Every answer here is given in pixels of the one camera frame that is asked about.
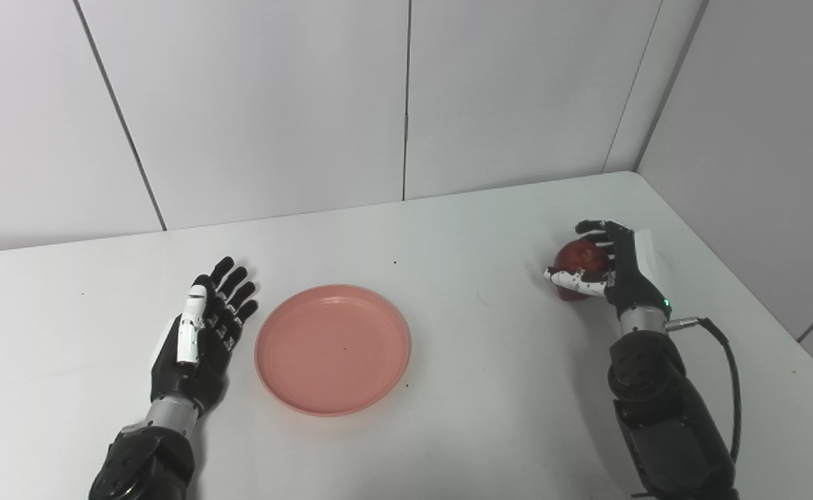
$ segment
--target black cable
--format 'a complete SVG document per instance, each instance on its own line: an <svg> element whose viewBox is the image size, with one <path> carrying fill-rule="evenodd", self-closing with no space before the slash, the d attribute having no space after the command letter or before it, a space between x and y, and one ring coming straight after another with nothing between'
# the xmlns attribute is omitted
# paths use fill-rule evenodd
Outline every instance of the black cable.
<svg viewBox="0 0 813 500"><path fill-rule="evenodd" d="M698 323L714 336L715 340L725 349L725 357L728 358L728 369L731 371L731 392L734 398L734 430L731 432L731 460L737 462L737 454L740 452L740 373L737 371L737 360L734 359L734 351L728 345L728 338L722 333L715 323L708 317L698 317Z"/></svg>

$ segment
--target white table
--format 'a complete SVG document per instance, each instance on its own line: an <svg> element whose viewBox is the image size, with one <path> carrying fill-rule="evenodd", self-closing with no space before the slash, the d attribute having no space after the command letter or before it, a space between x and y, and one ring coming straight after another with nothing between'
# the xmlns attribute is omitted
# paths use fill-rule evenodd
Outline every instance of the white table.
<svg viewBox="0 0 813 500"><path fill-rule="evenodd" d="M0 252L0 498L85 497L114 434L148 408L160 330L228 253L263 307L197 440L194 498L625 498L640 487L605 381L613 310L562 303L541 276L588 217L653 228L675 316L710 316L731 339L744 500L813 498L813 360L628 173ZM325 283L380 292L413 340L400 386L349 417L284 408L254 372L264 317ZM727 435L720 346L702 329L674 337Z"/></svg>

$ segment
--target robotic arm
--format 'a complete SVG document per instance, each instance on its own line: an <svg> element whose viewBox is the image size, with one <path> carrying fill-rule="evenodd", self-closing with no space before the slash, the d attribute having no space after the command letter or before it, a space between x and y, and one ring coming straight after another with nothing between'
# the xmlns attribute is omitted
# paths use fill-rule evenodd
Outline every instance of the robotic arm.
<svg viewBox="0 0 813 500"><path fill-rule="evenodd" d="M198 276L184 311L166 335L151 371L150 409L109 446L89 500L184 500L194 474L190 446L197 419L222 398L232 349L258 310L243 267L225 257Z"/></svg>
<svg viewBox="0 0 813 500"><path fill-rule="evenodd" d="M728 339L708 319L670 320L664 266L649 230L613 221L582 221L582 238L613 260L604 276L546 269L556 285L603 295L616 307L622 337L610 348L607 382L616 396L616 420L647 494L661 500L736 500L734 462L740 439L737 364ZM725 348L734 390L734 435L725 446L703 398L690 380L668 333L704 326Z"/></svg>

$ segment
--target pink plate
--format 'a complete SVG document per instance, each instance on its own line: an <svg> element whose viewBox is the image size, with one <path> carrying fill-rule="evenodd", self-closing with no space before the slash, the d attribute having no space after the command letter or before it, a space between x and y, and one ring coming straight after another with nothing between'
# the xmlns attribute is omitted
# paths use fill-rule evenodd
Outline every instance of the pink plate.
<svg viewBox="0 0 813 500"><path fill-rule="evenodd" d="M309 415L346 415L393 389L407 369L409 332L387 300L350 285L289 297L255 342L264 386Z"/></svg>

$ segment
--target red apple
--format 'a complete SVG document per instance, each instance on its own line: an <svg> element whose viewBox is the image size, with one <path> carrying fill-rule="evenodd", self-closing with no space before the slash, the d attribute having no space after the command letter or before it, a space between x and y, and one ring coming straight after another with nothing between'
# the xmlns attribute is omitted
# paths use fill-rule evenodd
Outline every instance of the red apple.
<svg viewBox="0 0 813 500"><path fill-rule="evenodd" d="M555 269L566 270L566 272L577 272L585 269L589 272L607 272L610 270L610 259L607 253L588 240L573 240L565 244L555 256ZM568 290L564 287L558 288L558 297L562 301L581 301L589 298L586 294L580 294Z"/></svg>

